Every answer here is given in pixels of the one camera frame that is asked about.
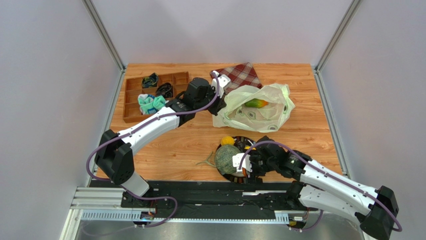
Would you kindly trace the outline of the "dark rimmed ceramic plate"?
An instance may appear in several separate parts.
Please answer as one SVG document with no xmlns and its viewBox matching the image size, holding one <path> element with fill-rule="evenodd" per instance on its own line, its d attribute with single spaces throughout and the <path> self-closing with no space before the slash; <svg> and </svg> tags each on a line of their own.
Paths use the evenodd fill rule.
<svg viewBox="0 0 426 240">
<path fill-rule="evenodd" d="M 256 142 L 245 136 L 224 136 L 213 154 L 213 166 L 228 181 L 236 184 L 261 184 L 261 164 L 250 159 Z"/>
</svg>

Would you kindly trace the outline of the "green netted fake melon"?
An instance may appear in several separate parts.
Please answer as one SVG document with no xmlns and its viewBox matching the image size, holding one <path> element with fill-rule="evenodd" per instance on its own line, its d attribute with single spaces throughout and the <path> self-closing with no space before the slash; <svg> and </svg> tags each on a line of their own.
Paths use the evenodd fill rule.
<svg viewBox="0 0 426 240">
<path fill-rule="evenodd" d="M 198 162 L 196 165 L 207 164 L 211 167 L 216 167 L 222 174 L 235 174 L 237 170 L 233 165 L 233 156 L 240 153 L 241 151 L 234 145 L 221 145 L 214 154 L 214 163 L 210 161 L 213 155 L 213 152 L 211 152 L 204 161 Z"/>
</svg>

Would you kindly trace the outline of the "yellow fake bell pepper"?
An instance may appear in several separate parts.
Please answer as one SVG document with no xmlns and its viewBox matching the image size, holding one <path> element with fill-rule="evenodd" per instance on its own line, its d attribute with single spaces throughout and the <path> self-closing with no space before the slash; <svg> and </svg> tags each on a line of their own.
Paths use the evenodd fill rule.
<svg viewBox="0 0 426 240">
<path fill-rule="evenodd" d="M 244 147 L 244 150 L 249 150 L 249 149 L 250 149 L 250 146 L 248 146 L 248 145 Z"/>
</svg>

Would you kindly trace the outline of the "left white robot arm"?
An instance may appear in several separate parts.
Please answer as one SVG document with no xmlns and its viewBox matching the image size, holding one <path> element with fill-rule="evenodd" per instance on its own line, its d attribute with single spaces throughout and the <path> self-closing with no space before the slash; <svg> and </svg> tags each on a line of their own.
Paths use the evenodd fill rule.
<svg viewBox="0 0 426 240">
<path fill-rule="evenodd" d="M 192 120 L 198 112 L 217 115 L 226 106 L 226 88 L 230 85 L 231 80 L 225 75 L 214 77 L 212 82 L 195 77 L 186 90 L 151 117 L 120 132 L 105 131 L 89 159 L 107 175 L 106 181 L 144 198 L 150 186 L 136 172 L 134 155 L 151 141 Z"/>
</svg>

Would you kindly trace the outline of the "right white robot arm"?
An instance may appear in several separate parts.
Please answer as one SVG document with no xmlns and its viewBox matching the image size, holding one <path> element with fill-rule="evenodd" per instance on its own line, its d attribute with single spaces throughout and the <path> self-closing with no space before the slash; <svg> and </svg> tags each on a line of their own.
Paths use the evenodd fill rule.
<svg viewBox="0 0 426 240">
<path fill-rule="evenodd" d="M 395 192 L 387 186 L 375 188 L 356 182 L 267 136 L 236 159 L 236 169 L 253 173 L 257 160 L 267 170 L 293 179 L 296 200 L 306 208 L 350 220 L 377 240 L 388 240 L 392 232 L 403 230 L 397 219 L 399 206 Z"/>
</svg>

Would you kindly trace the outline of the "small yellow fake fruit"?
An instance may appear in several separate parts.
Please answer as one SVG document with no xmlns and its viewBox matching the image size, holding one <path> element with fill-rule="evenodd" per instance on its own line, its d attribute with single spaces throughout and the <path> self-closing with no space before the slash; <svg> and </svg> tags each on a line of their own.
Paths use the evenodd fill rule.
<svg viewBox="0 0 426 240">
<path fill-rule="evenodd" d="M 220 145 L 221 146 L 226 146 L 226 145 L 230 145 L 233 146 L 235 144 L 235 139 L 232 136 L 224 136 L 221 141 L 220 141 Z"/>
</svg>

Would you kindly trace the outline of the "translucent avocado print plastic bag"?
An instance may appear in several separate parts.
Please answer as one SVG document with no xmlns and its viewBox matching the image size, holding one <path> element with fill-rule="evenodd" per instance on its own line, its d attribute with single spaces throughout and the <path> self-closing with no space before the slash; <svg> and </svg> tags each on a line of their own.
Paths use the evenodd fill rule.
<svg viewBox="0 0 426 240">
<path fill-rule="evenodd" d="M 276 132 L 295 108 L 290 93 L 287 84 L 273 83 L 262 88 L 241 86 L 225 96 L 226 107 L 212 117 L 212 124 L 215 128 Z"/>
</svg>

